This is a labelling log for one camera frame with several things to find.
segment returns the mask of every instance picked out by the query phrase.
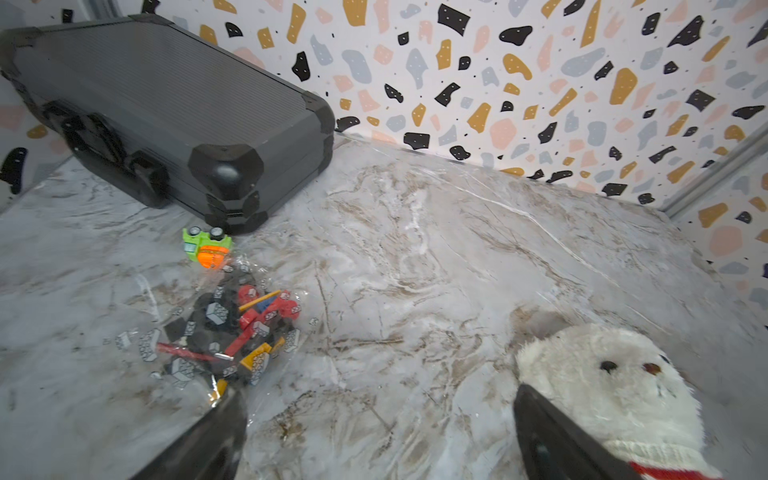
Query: brown nose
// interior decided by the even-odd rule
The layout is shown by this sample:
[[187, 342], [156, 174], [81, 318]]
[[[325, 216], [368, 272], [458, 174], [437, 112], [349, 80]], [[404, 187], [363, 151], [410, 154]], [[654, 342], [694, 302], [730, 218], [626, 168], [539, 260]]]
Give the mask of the brown nose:
[[661, 367], [655, 363], [644, 363], [643, 370], [650, 373], [651, 375], [658, 375], [661, 373]]

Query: marble surface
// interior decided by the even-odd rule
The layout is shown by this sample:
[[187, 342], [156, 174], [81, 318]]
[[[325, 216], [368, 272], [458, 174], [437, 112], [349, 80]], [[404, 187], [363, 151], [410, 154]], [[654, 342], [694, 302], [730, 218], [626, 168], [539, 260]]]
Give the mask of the marble surface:
[[[110, 341], [194, 295], [194, 224], [74, 161], [0, 216], [1, 477], [125, 478], [205, 411]], [[238, 478], [524, 478], [514, 352], [586, 322], [669, 353], [726, 477], [768, 468], [766, 329], [652, 210], [353, 141], [236, 243], [308, 293]]]

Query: plush toy head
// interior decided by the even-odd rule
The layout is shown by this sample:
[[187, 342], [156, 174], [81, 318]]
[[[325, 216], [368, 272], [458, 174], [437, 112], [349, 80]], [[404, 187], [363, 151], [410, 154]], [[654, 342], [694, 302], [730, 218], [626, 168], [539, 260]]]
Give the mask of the plush toy head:
[[719, 476], [699, 453], [699, 402], [647, 337], [599, 325], [572, 326], [524, 346], [517, 362], [520, 382], [536, 388], [616, 456], [626, 461], [650, 456], [652, 465]]

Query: stuffed animal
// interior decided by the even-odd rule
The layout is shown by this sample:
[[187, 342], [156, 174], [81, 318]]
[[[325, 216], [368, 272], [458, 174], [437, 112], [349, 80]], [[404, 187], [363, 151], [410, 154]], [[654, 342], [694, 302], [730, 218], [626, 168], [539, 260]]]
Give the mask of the stuffed animal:
[[525, 345], [517, 362], [520, 382], [644, 478], [721, 478], [701, 455], [699, 402], [647, 337], [594, 324], [572, 326]]

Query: terrazzo wall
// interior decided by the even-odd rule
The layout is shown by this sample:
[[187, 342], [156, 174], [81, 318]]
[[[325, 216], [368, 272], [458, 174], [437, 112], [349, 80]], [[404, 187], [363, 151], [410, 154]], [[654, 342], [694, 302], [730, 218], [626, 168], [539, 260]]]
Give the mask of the terrazzo wall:
[[768, 318], [768, 156], [699, 200], [675, 223], [726, 286]]
[[[77, 0], [0, 0], [0, 30], [87, 19]], [[11, 84], [0, 78], [0, 211], [69, 155], [61, 137], [40, 125]]]
[[768, 121], [766, 0], [119, 0], [348, 134], [660, 207]]

